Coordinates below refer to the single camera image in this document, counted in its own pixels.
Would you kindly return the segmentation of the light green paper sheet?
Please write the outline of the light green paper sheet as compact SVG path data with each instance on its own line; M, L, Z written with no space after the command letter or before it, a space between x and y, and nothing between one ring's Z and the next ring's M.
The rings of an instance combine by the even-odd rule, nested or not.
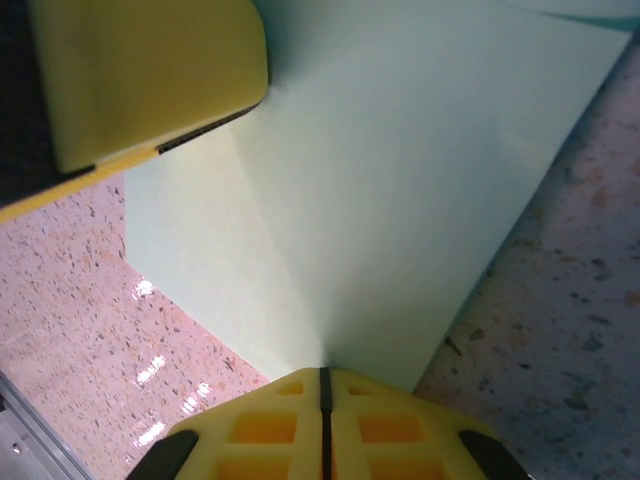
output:
M261 104L125 175L128 262L270 379L412 390L640 0L255 0Z

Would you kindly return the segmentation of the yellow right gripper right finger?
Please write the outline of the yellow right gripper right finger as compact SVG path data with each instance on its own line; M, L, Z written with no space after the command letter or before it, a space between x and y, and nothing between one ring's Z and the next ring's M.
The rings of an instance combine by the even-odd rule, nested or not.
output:
M526 470L486 424L326 367L324 480L526 480Z

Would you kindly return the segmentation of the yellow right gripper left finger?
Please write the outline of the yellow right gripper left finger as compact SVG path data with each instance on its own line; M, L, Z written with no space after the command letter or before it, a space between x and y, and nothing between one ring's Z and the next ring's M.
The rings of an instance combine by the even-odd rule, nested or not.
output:
M325 480L320 371L305 368L192 415L128 480Z

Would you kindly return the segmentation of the aluminium base beam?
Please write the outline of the aluminium base beam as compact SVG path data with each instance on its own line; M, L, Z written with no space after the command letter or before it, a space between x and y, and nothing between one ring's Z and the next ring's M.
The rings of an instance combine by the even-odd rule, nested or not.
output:
M0 480L96 480L2 371Z

